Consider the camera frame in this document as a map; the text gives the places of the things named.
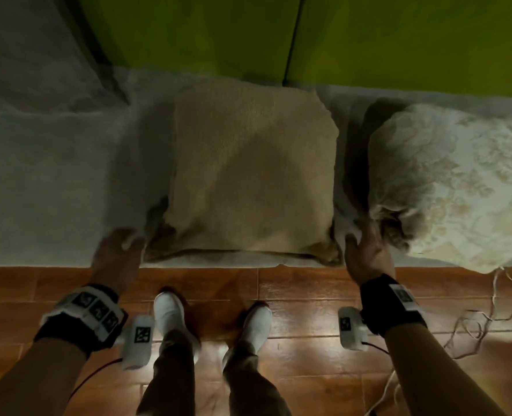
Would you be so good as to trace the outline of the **person's left hand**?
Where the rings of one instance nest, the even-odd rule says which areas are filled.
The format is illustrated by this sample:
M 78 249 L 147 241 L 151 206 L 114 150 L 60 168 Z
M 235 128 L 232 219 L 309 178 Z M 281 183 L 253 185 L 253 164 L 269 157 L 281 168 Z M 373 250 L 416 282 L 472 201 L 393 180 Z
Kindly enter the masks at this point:
M 89 283 L 106 286 L 121 296 L 135 280 L 143 257 L 123 254 L 108 256 L 108 235 L 99 243 L 93 256 Z

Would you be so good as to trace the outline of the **person's right hand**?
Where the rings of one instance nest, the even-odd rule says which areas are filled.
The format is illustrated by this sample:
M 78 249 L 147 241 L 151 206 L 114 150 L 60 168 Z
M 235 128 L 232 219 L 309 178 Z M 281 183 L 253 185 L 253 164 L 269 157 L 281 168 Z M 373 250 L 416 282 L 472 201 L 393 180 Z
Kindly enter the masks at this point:
M 384 274 L 395 278 L 396 270 L 392 255 L 377 222 L 360 217 L 355 220 L 355 224 L 361 231 L 361 238 L 358 241 L 361 255 L 356 262 L 345 262 L 351 279 L 360 287 Z

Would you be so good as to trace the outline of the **person's left forearm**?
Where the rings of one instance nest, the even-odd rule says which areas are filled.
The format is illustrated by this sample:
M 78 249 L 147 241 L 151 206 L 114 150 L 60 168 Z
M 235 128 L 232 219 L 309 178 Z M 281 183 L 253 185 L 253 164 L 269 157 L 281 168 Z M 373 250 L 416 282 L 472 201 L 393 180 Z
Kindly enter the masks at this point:
M 63 416 L 86 361 L 64 340 L 33 343 L 0 379 L 0 416 Z

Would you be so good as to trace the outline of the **person's right forearm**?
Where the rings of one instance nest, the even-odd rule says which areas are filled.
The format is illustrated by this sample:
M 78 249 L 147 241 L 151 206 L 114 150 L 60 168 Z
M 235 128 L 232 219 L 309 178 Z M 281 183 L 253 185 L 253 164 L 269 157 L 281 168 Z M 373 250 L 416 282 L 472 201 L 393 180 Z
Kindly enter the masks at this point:
M 507 416 L 424 325 L 401 324 L 384 340 L 412 416 Z

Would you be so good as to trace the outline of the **person's left white shoe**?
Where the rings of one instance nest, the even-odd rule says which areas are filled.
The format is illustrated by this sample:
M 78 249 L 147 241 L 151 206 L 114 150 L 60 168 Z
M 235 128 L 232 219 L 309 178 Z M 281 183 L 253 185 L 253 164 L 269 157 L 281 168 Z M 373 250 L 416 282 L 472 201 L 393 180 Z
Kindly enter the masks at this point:
M 202 345 L 187 324 L 183 300 L 172 289 L 164 288 L 154 299 L 153 313 L 155 326 L 162 335 L 160 352 L 172 344 L 186 344 L 196 364 Z

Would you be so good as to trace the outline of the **person's white shoe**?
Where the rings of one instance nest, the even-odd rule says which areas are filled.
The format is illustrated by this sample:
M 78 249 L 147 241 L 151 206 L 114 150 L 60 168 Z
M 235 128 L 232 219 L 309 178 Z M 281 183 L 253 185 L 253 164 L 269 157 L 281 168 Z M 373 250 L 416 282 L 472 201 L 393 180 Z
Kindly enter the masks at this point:
M 153 313 L 155 326 L 162 335 L 160 352 L 172 344 L 186 344 L 196 364 L 202 345 L 187 324 L 183 300 L 172 289 L 164 288 L 154 299 Z
M 258 301 L 248 310 L 240 334 L 229 347 L 222 360 L 222 369 L 239 350 L 247 350 L 250 355 L 257 356 L 266 343 L 273 324 L 273 313 L 269 305 Z

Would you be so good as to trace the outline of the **grey sofa cover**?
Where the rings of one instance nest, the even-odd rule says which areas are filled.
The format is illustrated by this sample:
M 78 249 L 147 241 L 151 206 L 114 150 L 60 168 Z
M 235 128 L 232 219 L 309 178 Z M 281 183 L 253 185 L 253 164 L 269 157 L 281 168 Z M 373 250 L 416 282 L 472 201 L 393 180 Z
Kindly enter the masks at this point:
M 173 170 L 173 100 L 204 76 L 117 68 L 131 104 L 98 114 L 0 114 L 0 267 L 89 267 L 106 232 L 142 231 L 147 212 L 167 195 Z M 360 130 L 381 98 L 428 103 L 486 117 L 511 118 L 512 96 L 292 83 L 316 90 L 340 131 L 335 165 L 336 236 L 354 230 L 363 182 L 342 182 L 345 165 L 363 170 L 370 130 Z M 145 267 L 323 267 L 313 259 L 261 253 L 183 255 Z

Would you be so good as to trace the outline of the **cream floral cushion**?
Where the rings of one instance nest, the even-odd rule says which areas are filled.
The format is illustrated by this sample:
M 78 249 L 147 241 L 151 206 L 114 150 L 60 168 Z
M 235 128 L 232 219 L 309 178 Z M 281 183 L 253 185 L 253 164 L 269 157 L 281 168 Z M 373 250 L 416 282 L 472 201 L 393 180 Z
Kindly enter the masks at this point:
M 512 261 L 512 119 L 412 104 L 371 133 L 368 163 L 392 246 L 479 273 Z

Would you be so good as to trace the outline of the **beige knitted cushion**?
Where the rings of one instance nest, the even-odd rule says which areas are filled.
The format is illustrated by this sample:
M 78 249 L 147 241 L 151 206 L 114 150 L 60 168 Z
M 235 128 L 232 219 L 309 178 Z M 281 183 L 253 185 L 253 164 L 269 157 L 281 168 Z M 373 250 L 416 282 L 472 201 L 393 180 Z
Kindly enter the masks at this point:
M 343 262 L 334 235 L 339 130 L 314 90 L 200 81 L 174 101 L 174 171 L 148 262 L 248 252 Z

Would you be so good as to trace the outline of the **person's right white shoe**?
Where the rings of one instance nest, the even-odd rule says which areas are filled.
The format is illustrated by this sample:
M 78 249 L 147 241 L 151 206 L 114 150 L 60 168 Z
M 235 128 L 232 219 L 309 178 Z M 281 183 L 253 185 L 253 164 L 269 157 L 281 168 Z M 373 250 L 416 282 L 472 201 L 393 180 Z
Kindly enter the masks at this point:
M 240 334 L 229 347 L 222 360 L 222 369 L 239 350 L 247 350 L 250 355 L 257 356 L 266 343 L 273 324 L 273 313 L 269 305 L 258 301 L 248 310 Z

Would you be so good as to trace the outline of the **person's left trouser leg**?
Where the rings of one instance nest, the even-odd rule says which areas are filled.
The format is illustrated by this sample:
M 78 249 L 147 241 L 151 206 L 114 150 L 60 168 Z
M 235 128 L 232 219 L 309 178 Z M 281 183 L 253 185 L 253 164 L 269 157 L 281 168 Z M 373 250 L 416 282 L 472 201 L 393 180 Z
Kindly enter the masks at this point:
M 183 332 L 164 336 L 135 416 L 196 416 L 193 347 Z

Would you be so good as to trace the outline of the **person's trouser leg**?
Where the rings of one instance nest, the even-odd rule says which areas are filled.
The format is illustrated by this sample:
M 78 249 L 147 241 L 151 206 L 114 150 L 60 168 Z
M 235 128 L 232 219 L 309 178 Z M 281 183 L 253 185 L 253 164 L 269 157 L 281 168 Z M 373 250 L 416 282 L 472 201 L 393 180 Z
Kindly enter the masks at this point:
M 193 347 L 183 332 L 164 336 L 135 416 L 196 416 Z
M 251 343 L 238 341 L 226 354 L 223 376 L 230 389 L 230 416 L 292 416 L 278 389 L 258 370 Z

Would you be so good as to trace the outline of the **person's right trouser leg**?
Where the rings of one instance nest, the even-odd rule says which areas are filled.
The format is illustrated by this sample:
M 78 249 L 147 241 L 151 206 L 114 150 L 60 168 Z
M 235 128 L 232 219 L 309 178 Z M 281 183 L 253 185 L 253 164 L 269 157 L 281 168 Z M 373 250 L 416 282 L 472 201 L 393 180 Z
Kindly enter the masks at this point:
M 278 389 L 258 370 L 251 343 L 238 341 L 226 354 L 223 376 L 230 389 L 230 416 L 292 416 Z

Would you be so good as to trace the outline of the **grey sofa cushion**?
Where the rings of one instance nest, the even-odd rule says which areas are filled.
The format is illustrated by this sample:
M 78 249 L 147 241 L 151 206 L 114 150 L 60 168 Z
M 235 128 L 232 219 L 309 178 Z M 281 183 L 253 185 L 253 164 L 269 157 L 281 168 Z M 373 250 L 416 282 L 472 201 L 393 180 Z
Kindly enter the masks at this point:
M 0 114 L 129 104 L 79 0 L 0 0 Z

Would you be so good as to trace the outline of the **green panel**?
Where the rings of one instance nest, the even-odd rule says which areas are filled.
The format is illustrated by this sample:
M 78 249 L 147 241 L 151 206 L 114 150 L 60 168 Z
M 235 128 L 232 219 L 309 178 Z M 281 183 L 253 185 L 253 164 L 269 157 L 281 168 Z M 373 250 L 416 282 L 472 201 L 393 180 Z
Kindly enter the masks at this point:
M 291 83 L 512 97 L 512 0 L 304 0 Z
M 280 83 L 300 0 L 77 0 L 113 66 Z

